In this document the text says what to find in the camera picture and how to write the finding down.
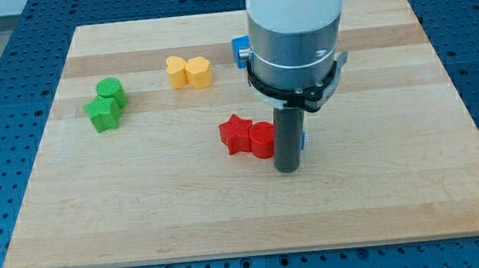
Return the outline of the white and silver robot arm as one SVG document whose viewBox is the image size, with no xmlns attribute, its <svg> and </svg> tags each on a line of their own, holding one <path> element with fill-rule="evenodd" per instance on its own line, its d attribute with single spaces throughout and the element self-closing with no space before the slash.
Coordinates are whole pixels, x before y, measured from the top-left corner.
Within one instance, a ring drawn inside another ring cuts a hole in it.
<svg viewBox="0 0 479 268">
<path fill-rule="evenodd" d="M 312 87 L 333 67 L 343 0 L 245 0 L 250 66 L 280 90 Z"/>
</svg>

